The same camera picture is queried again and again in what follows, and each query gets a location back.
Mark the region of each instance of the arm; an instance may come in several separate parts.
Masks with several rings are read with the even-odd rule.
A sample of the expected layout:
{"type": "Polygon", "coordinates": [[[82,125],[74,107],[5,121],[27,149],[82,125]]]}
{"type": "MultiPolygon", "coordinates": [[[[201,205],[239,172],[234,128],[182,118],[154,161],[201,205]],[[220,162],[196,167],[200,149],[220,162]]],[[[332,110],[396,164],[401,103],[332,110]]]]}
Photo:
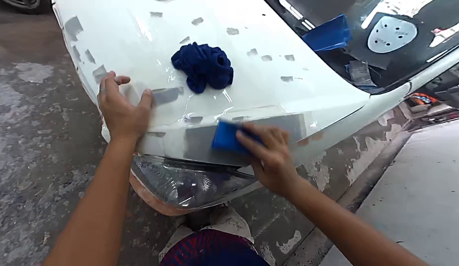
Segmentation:
{"type": "Polygon", "coordinates": [[[265,147],[242,132],[238,140],[251,151],[254,173],[269,190],[294,204],[355,266],[425,266],[414,254],[376,232],[300,177],[289,151],[289,134],[274,127],[245,124],[265,147]]]}
{"type": "Polygon", "coordinates": [[[138,106],[119,93],[129,77],[113,71],[102,80],[98,102],[110,131],[106,148],[85,197],[57,239],[44,266],[116,265],[129,190],[132,153],[147,130],[152,95],[146,90],[138,106]]]}

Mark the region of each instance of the car tire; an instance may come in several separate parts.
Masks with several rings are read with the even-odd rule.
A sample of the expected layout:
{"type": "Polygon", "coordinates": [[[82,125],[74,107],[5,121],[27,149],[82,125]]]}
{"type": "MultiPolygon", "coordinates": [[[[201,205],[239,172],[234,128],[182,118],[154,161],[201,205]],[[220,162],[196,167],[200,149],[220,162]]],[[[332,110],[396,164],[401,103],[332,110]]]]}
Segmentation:
{"type": "Polygon", "coordinates": [[[12,5],[15,9],[22,13],[38,15],[49,13],[52,10],[51,0],[28,0],[31,4],[25,4],[25,0],[3,0],[12,5]]]}

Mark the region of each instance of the blue sanding block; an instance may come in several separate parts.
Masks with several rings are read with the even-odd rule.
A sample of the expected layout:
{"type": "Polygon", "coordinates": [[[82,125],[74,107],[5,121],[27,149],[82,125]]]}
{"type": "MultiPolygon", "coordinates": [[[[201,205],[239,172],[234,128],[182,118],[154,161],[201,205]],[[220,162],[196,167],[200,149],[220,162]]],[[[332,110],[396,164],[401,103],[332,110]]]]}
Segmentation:
{"type": "Polygon", "coordinates": [[[216,132],[212,142],[212,149],[251,154],[249,150],[243,147],[243,145],[241,145],[241,143],[239,143],[236,139],[236,131],[238,130],[243,131],[247,136],[253,138],[257,142],[261,142],[261,139],[258,136],[248,132],[241,125],[220,121],[216,126],[216,132]]]}

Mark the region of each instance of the headlight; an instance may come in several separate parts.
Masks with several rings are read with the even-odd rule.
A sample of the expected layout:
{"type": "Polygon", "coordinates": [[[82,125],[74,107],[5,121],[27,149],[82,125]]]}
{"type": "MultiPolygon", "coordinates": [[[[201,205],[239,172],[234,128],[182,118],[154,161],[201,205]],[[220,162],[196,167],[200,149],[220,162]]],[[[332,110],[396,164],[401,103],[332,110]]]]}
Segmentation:
{"type": "Polygon", "coordinates": [[[237,168],[150,155],[134,156],[132,164],[132,171],[149,191],[180,209],[217,204],[257,181],[237,168]]]}

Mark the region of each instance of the car hood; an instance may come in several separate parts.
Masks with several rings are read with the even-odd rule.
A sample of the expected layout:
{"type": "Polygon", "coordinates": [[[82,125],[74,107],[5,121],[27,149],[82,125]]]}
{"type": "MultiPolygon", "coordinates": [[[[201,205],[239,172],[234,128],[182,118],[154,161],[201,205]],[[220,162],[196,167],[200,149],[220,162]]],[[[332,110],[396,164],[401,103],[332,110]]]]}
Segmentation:
{"type": "MultiPolygon", "coordinates": [[[[83,87],[97,105],[106,71],[130,76],[120,90],[156,108],[143,154],[242,165],[210,149],[218,119],[276,124],[292,141],[364,106],[369,94],[337,75],[263,0],[56,0],[53,8],[83,87]],[[171,56],[182,45],[219,46],[233,84],[193,93],[171,56]]],[[[109,139],[106,125],[103,135],[109,139]]]]}

